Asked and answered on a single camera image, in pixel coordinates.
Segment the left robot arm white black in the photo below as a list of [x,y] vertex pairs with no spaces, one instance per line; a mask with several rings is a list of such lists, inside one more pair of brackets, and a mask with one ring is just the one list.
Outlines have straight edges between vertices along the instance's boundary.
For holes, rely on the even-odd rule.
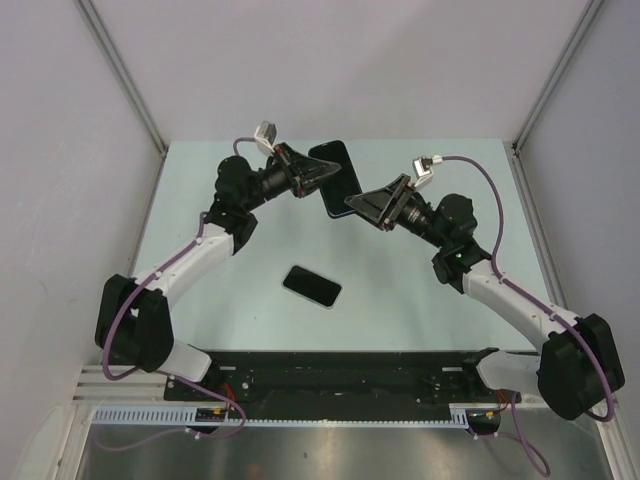
[[263,147],[267,161],[257,170],[240,155],[220,162],[213,203],[200,213],[196,234],[179,251],[146,273],[115,274],[106,281],[95,343],[102,350],[107,379],[127,376],[110,370],[109,361],[116,358],[128,364],[131,373],[142,370],[186,379],[187,389],[202,400],[219,392],[221,376],[210,368],[210,355],[175,339],[172,308],[205,274],[248,243],[258,224],[254,210],[286,192],[305,198],[341,169],[286,143]]

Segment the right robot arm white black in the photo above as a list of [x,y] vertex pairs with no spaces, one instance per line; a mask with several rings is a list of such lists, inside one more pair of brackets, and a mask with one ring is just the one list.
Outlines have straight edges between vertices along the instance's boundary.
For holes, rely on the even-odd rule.
[[533,355],[481,351],[461,376],[469,399],[484,401],[496,390],[535,395],[566,420],[604,402],[607,412],[600,419],[611,419],[613,394],[625,376],[609,324],[597,314],[581,317],[544,303],[500,271],[473,237],[477,221],[469,198],[449,194],[433,207],[401,175],[345,202],[382,231],[401,226],[436,247],[432,265],[438,280],[488,307],[535,348]]

